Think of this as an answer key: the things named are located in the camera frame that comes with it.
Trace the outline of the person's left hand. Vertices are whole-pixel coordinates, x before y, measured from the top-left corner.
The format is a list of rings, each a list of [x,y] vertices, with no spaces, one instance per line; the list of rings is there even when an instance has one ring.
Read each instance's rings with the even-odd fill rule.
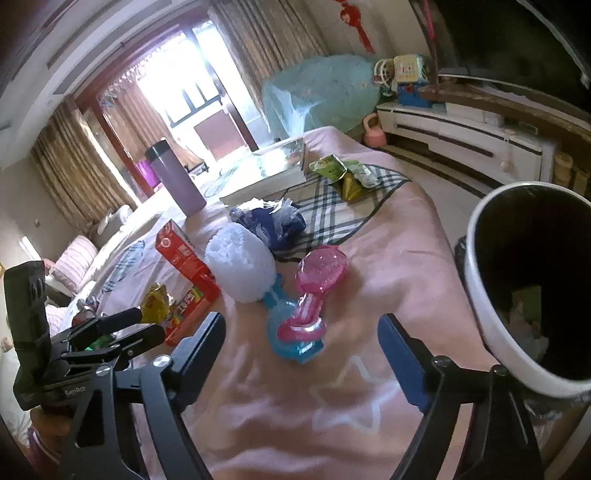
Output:
[[[52,461],[61,460],[63,444],[69,434],[71,419],[46,413],[41,407],[30,410],[29,447]]]

